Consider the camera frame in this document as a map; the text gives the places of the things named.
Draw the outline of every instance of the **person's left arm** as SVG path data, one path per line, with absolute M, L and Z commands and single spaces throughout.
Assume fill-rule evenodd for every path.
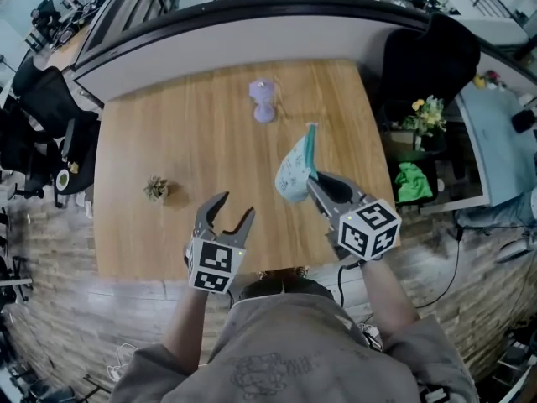
M 161 401 L 197 370 L 207 295 L 185 288 L 160 344 L 134 353 L 110 403 Z

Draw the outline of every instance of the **light blue tabletop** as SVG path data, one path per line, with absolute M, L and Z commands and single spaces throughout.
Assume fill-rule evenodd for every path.
M 499 89 L 479 90 L 470 83 L 462 89 L 459 99 L 461 113 L 466 110 L 462 116 L 476 153 L 477 167 L 482 167 L 481 184 L 486 184 L 483 193 L 488 191 L 490 205 L 506 202 L 537 186 L 534 132 L 517 133 L 511 124 L 511 117 L 522 110 L 516 96 Z

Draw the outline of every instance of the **small potted plant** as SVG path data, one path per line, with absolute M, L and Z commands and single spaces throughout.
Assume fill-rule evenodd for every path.
M 152 175 L 148 179 L 148 184 L 143 189 L 145 195 L 152 202 L 156 202 L 158 200 L 164 201 L 164 199 L 168 196 L 168 191 L 168 180 L 162 179 L 161 177 L 155 175 Z
M 415 132 L 414 150 L 442 151 L 445 147 L 443 133 L 446 131 L 446 120 L 442 117 L 444 102 L 428 96 L 426 100 L 412 103 L 412 108 L 416 114 L 405 117 L 401 128 Z

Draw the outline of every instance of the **green cloth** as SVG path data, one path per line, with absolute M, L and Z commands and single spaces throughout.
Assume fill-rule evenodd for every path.
M 399 164 L 401 172 L 395 178 L 395 184 L 399 188 L 399 203 L 414 202 L 423 197 L 433 197 L 429 182 L 414 163 Z

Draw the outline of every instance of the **person's right arm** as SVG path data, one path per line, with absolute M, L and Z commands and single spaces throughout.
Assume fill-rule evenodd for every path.
M 394 272 L 384 260 L 362 267 L 369 303 L 383 351 L 406 364 L 419 384 L 442 387 L 454 402 L 479 402 L 472 377 L 438 321 L 420 319 Z

